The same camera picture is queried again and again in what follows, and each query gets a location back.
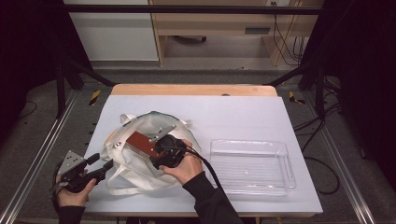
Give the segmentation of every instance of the human hand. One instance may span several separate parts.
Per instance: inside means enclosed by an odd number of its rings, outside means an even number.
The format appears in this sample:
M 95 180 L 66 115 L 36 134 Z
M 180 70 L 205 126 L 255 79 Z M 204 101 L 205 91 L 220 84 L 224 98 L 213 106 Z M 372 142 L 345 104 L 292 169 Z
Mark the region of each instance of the human hand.
M 58 183 L 59 181 L 61 181 L 61 177 L 58 175 L 56 176 L 56 182 Z M 92 179 L 87 186 L 85 186 L 85 189 L 79 193 L 73 193 L 67 189 L 60 189 L 57 194 L 59 206 L 84 206 L 85 202 L 89 200 L 88 194 L 95 186 L 95 183 L 96 179 Z
M 183 139 L 183 142 L 188 147 L 192 146 L 192 143 L 187 140 Z M 183 160 L 178 165 L 178 167 L 169 168 L 167 166 L 161 165 L 160 169 L 163 170 L 163 172 L 167 175 L 174 176 L 181 185 L 184 185 L 193 177 L 200 174 L 203 171 L 203 166 L 199 158 L 189 152 L 186 152 L 186 154 L 184 154 Z

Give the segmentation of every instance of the black sleeve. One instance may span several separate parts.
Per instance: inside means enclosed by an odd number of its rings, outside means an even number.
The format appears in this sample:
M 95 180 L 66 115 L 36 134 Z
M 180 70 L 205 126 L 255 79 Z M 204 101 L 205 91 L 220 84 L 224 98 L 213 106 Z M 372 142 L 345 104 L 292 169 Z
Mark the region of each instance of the black sleeve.
M 227 196 L 212 186 L 205 172 L 184 184 L 183 188 L 195 198 L 194 208 L 201 223 L 243 224 Z
M 59 208 L 59 224 L 79 224 L 85 207 L 64 206 Z

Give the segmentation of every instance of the black curtain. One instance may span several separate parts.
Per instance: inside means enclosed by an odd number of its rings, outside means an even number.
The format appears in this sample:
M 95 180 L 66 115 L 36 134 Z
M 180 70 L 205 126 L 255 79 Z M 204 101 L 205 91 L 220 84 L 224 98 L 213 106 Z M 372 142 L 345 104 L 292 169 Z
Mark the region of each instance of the black curtain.
M 73 59 L 92 69 L 74 24 L 65 11 L 43 5 L 62 0 L 0 0 L 0 144 L 24 108 L 27 92 L 56 78 L 60 63 Z M 75 89 L 83 83 L 70 68 L 67 81 Z
M 350 1 L 336 5 L 347 9 Z M 323 39 L 336 18 L 319 17 L 304 58 L 315 56 L 314 46 Z M 355 0 L 335 35 L 321 52 L 326 76 L 339 77 L 341 103 L 353 132 L 367 158 L 377 161 L 389 183 L 396 189 L 396 2 Z M 313 84 L 316 74 L 302 80 Z

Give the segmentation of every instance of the clear plastic tray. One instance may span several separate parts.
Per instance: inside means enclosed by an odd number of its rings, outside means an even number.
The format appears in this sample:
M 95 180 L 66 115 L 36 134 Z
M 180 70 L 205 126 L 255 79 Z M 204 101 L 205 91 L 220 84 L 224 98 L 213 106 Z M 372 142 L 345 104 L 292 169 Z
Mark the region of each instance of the clear plastic tray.
M 296 187 L 283 143 L 214 140 L 210 163 L 226 193 L 281 196 Z

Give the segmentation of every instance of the white bag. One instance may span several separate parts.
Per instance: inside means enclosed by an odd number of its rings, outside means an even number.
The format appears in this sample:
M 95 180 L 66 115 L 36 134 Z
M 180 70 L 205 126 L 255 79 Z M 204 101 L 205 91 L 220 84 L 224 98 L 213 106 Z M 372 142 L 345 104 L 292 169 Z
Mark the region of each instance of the white bag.
M 133 152 L 131 150 L 133 146 L 125 144 L 125 141 L 134 132 L 153 134 L 158 133 L 161 128 L 176 125 L 169 134 L 178 139 L 188 140 L 192 143 L 192 148 L 199 153 L 201 148 L 187 128 L 191 123 L 156 111 L 139 117 L 121 115 L 120 118 L 123 125 L 108 137 L 101 152 L 101 158 L 106 161 L 113 160 L 117 169 L 116 173 L 107 180 L 108 191 L 114 195 L 136 194 L 179 185 L 174 177 L 157 170 L 150 161 Z M 114 180 L 119 176 L 130 182 L 131 186 L 127 188 L 114 186 Z

